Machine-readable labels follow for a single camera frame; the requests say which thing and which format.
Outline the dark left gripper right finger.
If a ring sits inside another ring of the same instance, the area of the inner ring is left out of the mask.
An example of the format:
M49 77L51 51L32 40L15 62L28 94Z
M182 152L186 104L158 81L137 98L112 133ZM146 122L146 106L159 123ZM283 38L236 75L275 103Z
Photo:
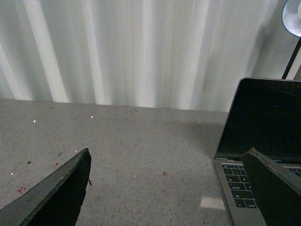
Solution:
M269 226L301 224L301 178L251 148L242 157L251 189Z

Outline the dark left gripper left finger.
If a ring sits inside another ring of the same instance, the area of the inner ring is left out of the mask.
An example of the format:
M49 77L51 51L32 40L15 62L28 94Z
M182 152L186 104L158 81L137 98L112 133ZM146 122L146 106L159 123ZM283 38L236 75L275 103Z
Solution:
M0 210L2 226L74 226L86 196L91 155L84 148Z

